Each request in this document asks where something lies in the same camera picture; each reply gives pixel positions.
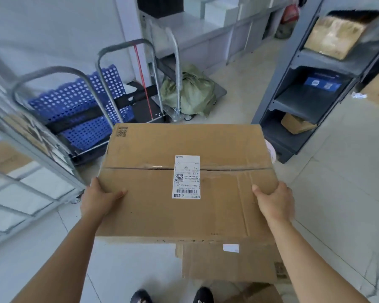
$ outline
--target black shoe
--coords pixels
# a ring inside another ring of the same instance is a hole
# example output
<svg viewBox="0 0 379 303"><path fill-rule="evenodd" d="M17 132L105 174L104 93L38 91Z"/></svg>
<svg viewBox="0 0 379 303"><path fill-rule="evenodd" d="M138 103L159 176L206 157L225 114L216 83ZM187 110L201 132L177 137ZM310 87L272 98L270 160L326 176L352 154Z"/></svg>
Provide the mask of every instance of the black shoe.
<svg viewBox="0 0 379 303"><path fill-rule="evenodd" d="M192 303L213 303L211 290L207 287L199 288Z"/></svg>
<svg viewBox="0 0 379 303"><path fill-rule="evenodd" d="M139 289L133 294L131 298L131 303L153 303L153 302L146 290Z"/></svg>

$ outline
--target green sack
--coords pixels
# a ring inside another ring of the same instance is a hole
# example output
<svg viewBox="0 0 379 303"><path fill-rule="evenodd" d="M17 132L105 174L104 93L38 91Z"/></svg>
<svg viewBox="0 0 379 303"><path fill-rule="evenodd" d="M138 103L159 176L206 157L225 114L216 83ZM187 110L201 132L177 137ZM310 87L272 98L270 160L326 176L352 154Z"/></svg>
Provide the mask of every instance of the green sack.
<svg viewBox="0 0 379 303"><path fill-rule="evenodd" d="M160 93L163 104L173 108L177 107L175 82L166 77ZM194 65L185 65L183 66L183 88L180 95L182 113L207 117L216 101L215 83Z"/></svg>

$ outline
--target white wall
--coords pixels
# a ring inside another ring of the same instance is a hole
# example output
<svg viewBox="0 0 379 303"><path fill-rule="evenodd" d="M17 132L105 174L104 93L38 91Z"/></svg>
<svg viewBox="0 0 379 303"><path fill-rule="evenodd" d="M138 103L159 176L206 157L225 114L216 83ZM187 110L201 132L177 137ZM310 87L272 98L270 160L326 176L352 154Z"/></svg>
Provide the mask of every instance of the white wall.
<svg viewBox="0 0 379 303"><path fill-rule="evenodd" d="M91 74L97 52L125 41L114 0L0 0L0 59L16 74L72 66ZM109 54L122 81L135 77L127 50ZM48 90L76 77L56 74L28 86Z"/></svg>

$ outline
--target blue perforated crate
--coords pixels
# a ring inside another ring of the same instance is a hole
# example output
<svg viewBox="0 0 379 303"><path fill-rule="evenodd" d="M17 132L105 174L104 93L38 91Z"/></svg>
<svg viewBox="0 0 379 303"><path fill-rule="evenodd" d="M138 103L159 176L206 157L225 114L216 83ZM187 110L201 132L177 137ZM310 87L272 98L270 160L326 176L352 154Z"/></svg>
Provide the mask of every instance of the blue perforated crate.
<svg viewBox="0 0 379 303"><path fill-rule="evenodd" d="M124 85L114 65L102 69L102 71L114 98L126 94ZM101 85L98 73L95 72L88 77L100 97L101 102L105 106L109 117L115 124L118 122L118 117L108 99L104 87ZM55 90L42 93L39 97L29 100L28 103L42 118L46 119L46 124L66 116L74 115L78 112L83 112L97 105L94 96L90 93L86 83L81 78L78 78L72 83L63 84ZM124 107L120 111L124 122L129 122L134 118L131 106ZM111 132L112 129L106 118L101 116L79 124L61 134L74 147L85 151L109 136Z"/></svg>

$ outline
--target barcode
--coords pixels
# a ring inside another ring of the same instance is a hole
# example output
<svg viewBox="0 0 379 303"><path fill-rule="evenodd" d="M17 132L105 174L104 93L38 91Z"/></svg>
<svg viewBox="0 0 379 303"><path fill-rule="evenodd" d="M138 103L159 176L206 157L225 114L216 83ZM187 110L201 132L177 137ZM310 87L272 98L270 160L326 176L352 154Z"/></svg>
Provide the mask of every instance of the barcode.
<svg viewBox="0 0 379 303"><path fill-rule="evenodd" d="M177 193L198 193L196 189L177 189Z"/></svg>

